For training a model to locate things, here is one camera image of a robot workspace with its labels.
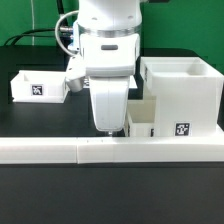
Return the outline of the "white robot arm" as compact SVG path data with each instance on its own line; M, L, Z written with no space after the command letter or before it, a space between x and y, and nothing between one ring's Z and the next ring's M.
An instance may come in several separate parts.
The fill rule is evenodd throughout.
M96 129L120 131L140 57L141 5L152 0L79 0L76 63L89 79Z

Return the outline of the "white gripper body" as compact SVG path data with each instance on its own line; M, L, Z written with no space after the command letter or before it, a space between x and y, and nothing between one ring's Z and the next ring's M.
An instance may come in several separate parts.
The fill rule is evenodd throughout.
M90 96L96 129L120 131L125 122L130 77L90 77Z

